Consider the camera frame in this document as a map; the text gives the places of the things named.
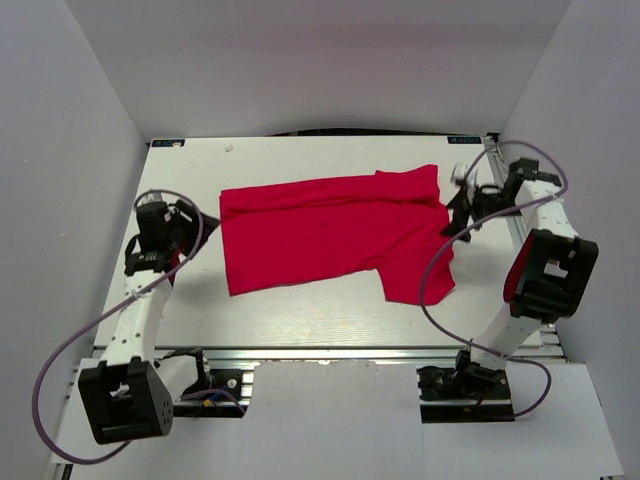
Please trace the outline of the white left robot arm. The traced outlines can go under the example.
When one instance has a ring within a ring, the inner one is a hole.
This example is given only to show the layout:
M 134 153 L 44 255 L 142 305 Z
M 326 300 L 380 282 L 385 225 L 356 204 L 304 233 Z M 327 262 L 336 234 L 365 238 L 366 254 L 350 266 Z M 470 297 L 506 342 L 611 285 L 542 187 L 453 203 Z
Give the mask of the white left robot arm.
M 158 194 L 135 209 L 138 232 L 125 249 L 127 305 L 99 363 L 81 371 L 79 393 L 95 441 L 101 445 L 167 435 L 174 404 L 199 399 L 212 377 L 201 349 L 154 356 L 175 268 L 196 253 L 220 221 L 183 200 Z

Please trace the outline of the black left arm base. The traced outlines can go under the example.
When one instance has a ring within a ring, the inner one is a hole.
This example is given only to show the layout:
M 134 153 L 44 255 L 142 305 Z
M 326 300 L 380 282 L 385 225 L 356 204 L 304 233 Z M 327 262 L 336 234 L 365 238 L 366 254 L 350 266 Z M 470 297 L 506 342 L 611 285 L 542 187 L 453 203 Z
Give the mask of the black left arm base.
M 156 353 L 153 366 L 172 396 L 175 417 L 240 419 L 248 409 L 248 372 L 211 365 L 200 348 Z

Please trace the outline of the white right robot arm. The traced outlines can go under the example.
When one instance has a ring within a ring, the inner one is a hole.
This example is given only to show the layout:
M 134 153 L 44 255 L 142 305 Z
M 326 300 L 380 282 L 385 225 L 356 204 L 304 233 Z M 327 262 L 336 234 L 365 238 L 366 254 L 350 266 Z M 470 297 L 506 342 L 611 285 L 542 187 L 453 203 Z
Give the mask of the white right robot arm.
M 596 243 L 579 236 L 558 195 L 562 181 L 536 160 L 512 163 L 502 186 L 480 185 L 465 164 L 452 182 L 458 191 L 447 207 L 451 222 L 442 235 L 471 239 L 463 228 L 489 214 L 521 217 L 526 237 L 503 288 L 504 305 L 473 346 L 460 351 L 451 374 L 453 390 L 472 399 L 499 384 L 506 359 L 544 324 L 575 314 L 599 255 Z

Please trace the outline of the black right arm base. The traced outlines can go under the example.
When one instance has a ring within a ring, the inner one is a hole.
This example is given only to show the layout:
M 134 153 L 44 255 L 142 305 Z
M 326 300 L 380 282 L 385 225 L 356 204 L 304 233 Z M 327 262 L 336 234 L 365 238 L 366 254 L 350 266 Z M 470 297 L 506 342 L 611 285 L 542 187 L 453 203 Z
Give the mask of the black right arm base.
M 417 370 L 423 424 L 512 421 L 514 408 L 504 371 L 496 382 L 458 374 L 454 368 Z

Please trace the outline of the red t shirt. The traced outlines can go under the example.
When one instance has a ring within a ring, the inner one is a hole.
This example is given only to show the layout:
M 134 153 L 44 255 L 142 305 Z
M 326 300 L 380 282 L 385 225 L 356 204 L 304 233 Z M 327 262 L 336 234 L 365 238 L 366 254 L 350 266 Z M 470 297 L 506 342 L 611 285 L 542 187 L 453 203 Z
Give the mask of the red t shirt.
M 219 205 L 233 296 L 370 270 L 389 302 L 436 305 L 455 287 L 435 165 L 227 189 Z

